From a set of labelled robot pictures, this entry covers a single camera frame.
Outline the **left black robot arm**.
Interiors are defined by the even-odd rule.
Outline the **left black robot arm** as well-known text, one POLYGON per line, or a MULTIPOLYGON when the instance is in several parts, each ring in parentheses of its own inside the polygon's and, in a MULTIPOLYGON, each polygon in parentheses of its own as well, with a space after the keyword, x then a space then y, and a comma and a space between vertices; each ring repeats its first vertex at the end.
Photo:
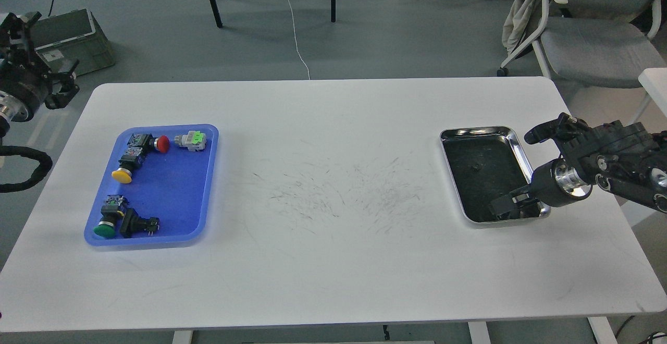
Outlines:
POLYGON ((66 107, 79 92, 78 59, 66 60, 53 70, 36 51, 31 29, 41 18, 38 11, 8 13, 2 20, 1 133, 5 138, 14 122, 31 121, 38 109, 66 107))

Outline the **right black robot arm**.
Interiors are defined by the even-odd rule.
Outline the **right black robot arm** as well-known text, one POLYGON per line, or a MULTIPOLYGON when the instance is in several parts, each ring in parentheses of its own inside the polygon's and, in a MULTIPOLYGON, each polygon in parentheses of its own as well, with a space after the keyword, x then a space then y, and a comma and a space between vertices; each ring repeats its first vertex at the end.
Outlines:
POLYGON ((524 135, 527 144, 546 140, 555 142, 558 158, 534 170, 529 184, 494 199, 494 216, 510 216, 536 202, 563 207, 590 196, 577 195, 577 189, 594 186, 665 213, 665 132, 618 120, 591 127, 562 112, 524 135))

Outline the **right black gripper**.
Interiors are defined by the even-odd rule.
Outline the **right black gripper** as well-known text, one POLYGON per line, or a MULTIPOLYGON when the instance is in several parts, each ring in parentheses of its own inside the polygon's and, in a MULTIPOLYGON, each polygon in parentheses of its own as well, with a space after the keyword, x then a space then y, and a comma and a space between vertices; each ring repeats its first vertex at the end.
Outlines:
POLYGON ((563 207, 587 199, 592 185, 586 183, 565 159, 553 159, 534 170, 530 184, 491 201, 489 209, 496 222, 538 218, 543 204, 563 207))

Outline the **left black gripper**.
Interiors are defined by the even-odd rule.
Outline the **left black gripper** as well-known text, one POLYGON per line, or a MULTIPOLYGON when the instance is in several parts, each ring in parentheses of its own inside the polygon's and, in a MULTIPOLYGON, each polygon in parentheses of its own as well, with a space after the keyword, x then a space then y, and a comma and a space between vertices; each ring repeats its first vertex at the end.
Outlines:
POLYGON ((80 90, 78 59, 65 59, 60 70, 52 72, 36 52, 31 28, 41 17, 38 11, 8 13, 2 21, 2 119, 6 123, 29 121, 44 104, 48 109, 63 109, 80 90))

